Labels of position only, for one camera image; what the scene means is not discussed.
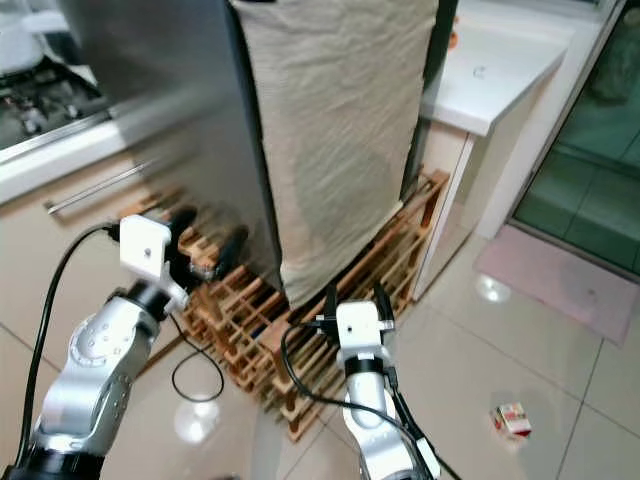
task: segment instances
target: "beige cloth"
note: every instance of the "beige cloth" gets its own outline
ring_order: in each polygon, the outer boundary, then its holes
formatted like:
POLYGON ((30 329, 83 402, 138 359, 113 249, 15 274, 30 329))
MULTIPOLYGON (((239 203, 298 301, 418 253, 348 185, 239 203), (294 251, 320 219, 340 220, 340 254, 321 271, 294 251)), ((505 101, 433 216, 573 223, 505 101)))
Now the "beige cloth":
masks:
POLYGON ((437 0, 232 1, 247 40, 292 307, 399 207, 437 0))

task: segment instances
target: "refrigerator door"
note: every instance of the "refrigerator door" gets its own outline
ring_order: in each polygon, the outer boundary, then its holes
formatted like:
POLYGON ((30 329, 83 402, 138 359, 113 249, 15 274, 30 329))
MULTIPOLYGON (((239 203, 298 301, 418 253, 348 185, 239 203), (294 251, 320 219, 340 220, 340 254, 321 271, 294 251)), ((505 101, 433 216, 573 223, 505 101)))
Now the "refrigerator door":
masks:
POLYGON ((61 0, 74 38, 155 191, 182 188, 281 288, 280 247, 251 69, 223 0, 61 0))

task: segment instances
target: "white floor tile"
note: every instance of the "white floor tile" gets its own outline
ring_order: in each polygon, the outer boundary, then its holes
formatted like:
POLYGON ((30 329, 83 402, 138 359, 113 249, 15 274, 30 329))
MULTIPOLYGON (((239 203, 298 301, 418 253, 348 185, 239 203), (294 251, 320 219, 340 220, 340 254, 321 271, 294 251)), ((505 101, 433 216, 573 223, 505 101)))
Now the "white floor tile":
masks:
POLYGON ((560 480, 635 480, 638 458, 640 438, 585 405, 560 480))
MULTIPOLYGON (((194 407, 172 390, 170 375, 189 352, 187 346, 178 347, 136 382, 102 478, 203 480, 230 473, 244 480, 284 478, 323 425, 318 422, 292 444, 284 426, 275 424, 273 412, 262 412, 228 381, 216 401, 220 411, 211 434, 197 444, 184 441, 176 432, 175 418, 180 408, 194 407)), ((189 394, 209 394, 217 388, 215 371, 200 357, 186 364, 177 379, 189 394)))
POLYGON ((640 435, 640 302, 622 348, 604 342, 586 402, 640 435))
MULTIPOLYGON (((22 405, 27 374, 31 364, 31 350, 0 327, 0 469, 13 463, 20 439, 22 405)), ((56 370, 46 362, 40 363, 33 408, 33 421, 38 418, 42 401, 56 370)))
POLYGON ((486 241, 472 236, 425 300, 451 320, 582 398, 600 338, 578 322, 515 291, 492 303, 476 290, 473 263, 486 241))
POLYGON ((441 314, 416 309, 398 334, 400 389, 442 457, 474 480, 552 479, 579 402, 441 314), (513 452, 489 420, 520 401, 533 434, 513 452))
POLYGON ((358 455, 325 427, 287 480, 358 480, 358 472, 358 455))

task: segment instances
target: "stove burner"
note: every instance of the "stove burner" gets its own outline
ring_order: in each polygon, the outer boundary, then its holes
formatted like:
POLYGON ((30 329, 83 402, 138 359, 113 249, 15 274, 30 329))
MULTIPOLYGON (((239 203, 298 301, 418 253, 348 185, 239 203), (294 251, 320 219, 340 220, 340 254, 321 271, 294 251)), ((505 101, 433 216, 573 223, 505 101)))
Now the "stove burner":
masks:
POLYGON ((48 58, 31 70, 0 77, 0 157, 44 133, 64 136, 64 127, 99 112, 106 119, 106 107, 92 84, 48 58))

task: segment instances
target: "black wire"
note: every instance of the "black wire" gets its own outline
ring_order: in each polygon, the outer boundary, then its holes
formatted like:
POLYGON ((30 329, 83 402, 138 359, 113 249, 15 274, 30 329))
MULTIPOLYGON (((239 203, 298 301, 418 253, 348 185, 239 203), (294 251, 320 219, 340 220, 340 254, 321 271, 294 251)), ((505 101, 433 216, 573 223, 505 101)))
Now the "black wire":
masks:
POLYGON ((31 436, 31 419, 33 417, 33 396, 36 390, 36 380, 38 378, 38 367, 40 366, 40 359, 42 358, 42 350, 44 348, 44 341, 47 337, 47 329, 49 328, 49 319, 51 318, 51 309, 53 307, 53 300, 56 296, 56 290, 60 283, 60 277, 64 271, 71 255, 80 246, 80 244, 92 234, 101 230, 110 231, 117 224, 113 223, 101 223, 95 225, 76 237, 73 243, 67 248, 67 251, 62 256, 58 267, 51 278, 49 283, 49 289, 47 290, 47 296, 44 301, 44 307, 42 309, 42 316, 40 317, 40 327, 38 329, 38 335, 36 336, 36 343, 33 348, 33 355, 31 356, 31 366, 29 367, 29 376, 27 378, 27 388, 24 394, 24 406, 22 411, 22 427, 20 429, 20 443, 18 444, 18 454, 16 456, 16 467, 22 466, 25 455, 29 449, 29 439, 31 436))
POLYGON ((175 390, 175 392, 178 395, 180 395, 185 400, 188 400, 189 402, 206 403, 206 402, 210 402, 212 400, 215 400, 220 395, 222 395, 222 392, 224 391, 224 375, 222 374, 222 370, 220 369, 220 366, 218 365, 218 362, 216 362, 213 359, 213 357, 211 357, 206 352, 209 348, 211 348, 211 344, 209 343, 209 344, 205 345, 204 347, 198 347, 195 343, 192 343, 191 340, 189 340, 189 338, 180 329, 180 325, 178 325, 178 321, 176 320, 176 317, 174 317, 173 314, 170 313, 169 314, 169 318, 171 318, 171 321, 173 322, 173 324, 175 325, 176 329, 178 330, 178 333, 180 334, 180 337, 182 338, 182 340, 184 340, 189 346, 191 346, 191 348, 194 349, 194 351, 192 353, 190 353, 189 355, 184 357, 182 360, 180 360, 178 362, 178 364, 174 367, 173 372, 171 372, 171 386, 173 386, 173 389, 175 390), (209 362, 211 362, 211 364, 218 371, 218 375, 220 376, 220 388, 218 389, 218 391, 216 393, 214 393, 213 395, 208 396, 207 398, 194 398, 194 397, 192 397, 190 395, 187 395, 186 393, 184 393, 180 389, 180 387, 178 387, 178 384, 176 383, 176 374, 178 373, 178 370, 180 370, 180 368, 185 363, 187 363, 189 360, 191 360, 193 357, 196 357, 197 355, 202 355, 202 356, 204 356, 204 358, 209 360, 209 362))
MULTIPOLYGON (((345 401, 342 401, 342 400, 336 400, 334 398, 328 398, 328 397, 323 397, 322 395, 317 395, 317 394, 313 393, 311 390, 309 390, 307 388, 307 386, 302 383, 300 378, 298 378, 298 376, 295 374, 295 372, 293 370, 293 367, 291 366, 291 362, 289 361, 289 351, 288 351, 288 348, 287 348, 287 337, 296 328, 318 328, 320 326, 323 326, 323 324, 321 322, 308 322, 308 323, 299 323, 297 325, 291 325, 284 332, 284 335, 282 336, 282 339, 280 340, 280 350, 282 350, 282 360, 284 362, 284 366, 286 367, 287 372, 289 373, 289 376, 291 377, 291 380, 293 381, 295 386, 298 388, 298 390, 300 390, 300 392, 303 395, 311 398, 312 400, 315 400, 316 402, 326 403, 326 404, 329 404, 329 405, 337 405, 339 407, 349 408, 349 409, 352 409, 352 410, 362 410, 362 411, 370 412, 370 413, 373 413, 373 414, 377 415, 382 420, 384 420, 385 422, 390 423, 391 425, 393 425, 394 427, 396 427, 400 431, 400 433, 409 441, 409 445, 413 449, 413 455, 416 458, 416 460, 419 463, 424 463, 422 461, 422 456, 417 451, 418 446, 417 446, 417 443, 416 443, 416 439, 413 437, 411 432, 409 432, 409 430, 402 423, 397 421, 395 418, 390 417, 389 415, 387 415, 387 414, 385 414, 385 413, 383 413, 383 412, 381 412, 379 410, 376 410, 375 408, 368 407, 366 405, 361 405, 359 403, 345 402, 345 401)), ((442 458, 440 456, 438 456, 438 454, 435 451, 433 452, 433 454, 435 455, 436 460, 438 461, 438 463, 440 463, 440 465, 449 473, 449 475, 451 475, 453 480, 462 480, 462 478, 460 478, 460 476, 453 470, 453 468, 451 468, 447 462, 442 460, 442 458)))

